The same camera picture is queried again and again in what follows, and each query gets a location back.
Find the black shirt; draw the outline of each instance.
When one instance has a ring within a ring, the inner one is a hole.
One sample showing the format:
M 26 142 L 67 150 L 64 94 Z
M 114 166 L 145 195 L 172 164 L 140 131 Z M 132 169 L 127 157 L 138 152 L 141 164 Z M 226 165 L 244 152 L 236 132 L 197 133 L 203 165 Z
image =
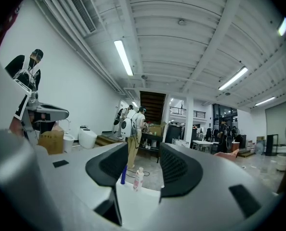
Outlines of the black shirt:
M 5 70 L 10 75 L 11 78 L 13 78 L 23 67 L 25 56 L 19 55 L 15 57 L 6 67 Z M 30 84 L 28 74 L 22 74 L 18 76 L 18 80 L 20 80 L 23 84 L 25 84 L 27 87 L 32 89 L 32 85 Z M 40 83 L 40 69 L 34 74 L 34 83 L 36 90 L 38 90 L 38 85 Z

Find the toilet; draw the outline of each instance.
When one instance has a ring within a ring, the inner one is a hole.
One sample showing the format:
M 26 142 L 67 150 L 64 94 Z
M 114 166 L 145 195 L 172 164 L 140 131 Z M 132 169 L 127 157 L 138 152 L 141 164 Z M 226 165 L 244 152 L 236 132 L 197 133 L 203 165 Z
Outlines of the toilet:
M 80 128 L 79 144 L 86 148 L 91 149 L 94 147 L 97 139 L 97 134 L 88 129 L 87 127 Z

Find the air vent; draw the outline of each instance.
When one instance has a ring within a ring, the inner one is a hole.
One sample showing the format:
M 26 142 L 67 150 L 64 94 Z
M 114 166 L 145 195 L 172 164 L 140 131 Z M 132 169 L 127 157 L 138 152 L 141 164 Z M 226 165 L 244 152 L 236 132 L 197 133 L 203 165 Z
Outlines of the air vent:
M 95 24 L 91 20 L 82 0 L 67 0 L 69 6 L 71 7 L 73 13 L 76 15 L 80 24 L 86 31 L 86 34 L 90 34 L 96 30 Z

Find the staircase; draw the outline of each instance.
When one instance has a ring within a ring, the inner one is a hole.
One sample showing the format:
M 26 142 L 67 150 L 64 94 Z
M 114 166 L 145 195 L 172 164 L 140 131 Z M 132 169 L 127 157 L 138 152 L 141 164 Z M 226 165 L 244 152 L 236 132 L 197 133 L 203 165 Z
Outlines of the staircase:
M 99 146 L 109 145 L 113 143 L 123 142 L 117 138 L 108 138 L 104 135 L 98 135 L 95 144 Z
M 141 106 L 145 106 L 145 122 L 161 123 L 162 112 L 166 95 L 155 92 L 140 92 Z

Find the spray bottle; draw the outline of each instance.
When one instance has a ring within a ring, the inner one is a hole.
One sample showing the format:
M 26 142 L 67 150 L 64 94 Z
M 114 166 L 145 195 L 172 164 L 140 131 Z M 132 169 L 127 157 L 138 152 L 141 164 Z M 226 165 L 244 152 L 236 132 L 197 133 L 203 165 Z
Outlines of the spray bottle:
M 141 189 L 142 184 L 143 184 L 143 176 L 144 176 L 144 172 L 143 172 L 143 168 L 140 167 L 139 170 L 137 170 L 135 179 L 134 179 L 134 183 L 133 183 L 133 189 L 137 192 Z

